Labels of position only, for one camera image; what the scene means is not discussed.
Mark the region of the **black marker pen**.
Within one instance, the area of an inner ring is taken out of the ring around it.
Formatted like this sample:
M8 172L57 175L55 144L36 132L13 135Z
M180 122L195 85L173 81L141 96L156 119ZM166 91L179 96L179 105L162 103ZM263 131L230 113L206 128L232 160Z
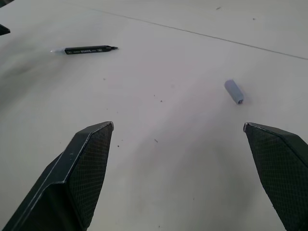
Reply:
M69 47L63 49L54 49L51 50L50 52L55 54L75 55L75 54L86 54L86 53L104 53L114 50L118 50L118 47L100 45L100 46Z

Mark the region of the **grey pen cap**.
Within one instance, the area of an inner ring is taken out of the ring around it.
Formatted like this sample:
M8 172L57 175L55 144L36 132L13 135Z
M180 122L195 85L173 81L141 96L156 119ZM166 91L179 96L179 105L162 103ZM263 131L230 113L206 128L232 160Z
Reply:
M243 103L244 95L234 80L227 80L224 87L236 104Z

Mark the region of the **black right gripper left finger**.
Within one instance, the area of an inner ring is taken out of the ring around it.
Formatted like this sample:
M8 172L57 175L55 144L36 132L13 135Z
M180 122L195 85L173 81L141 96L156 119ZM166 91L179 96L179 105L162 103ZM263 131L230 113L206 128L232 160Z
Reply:
M101 193L114 124L77 132L46 166L2 231L87 231Z

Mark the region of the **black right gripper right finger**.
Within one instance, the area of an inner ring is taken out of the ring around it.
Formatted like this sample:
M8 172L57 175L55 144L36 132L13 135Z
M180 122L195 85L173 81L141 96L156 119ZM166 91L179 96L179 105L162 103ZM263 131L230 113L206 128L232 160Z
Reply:
M286 231L308 231L308 144L279 128L245 123L260 182Z

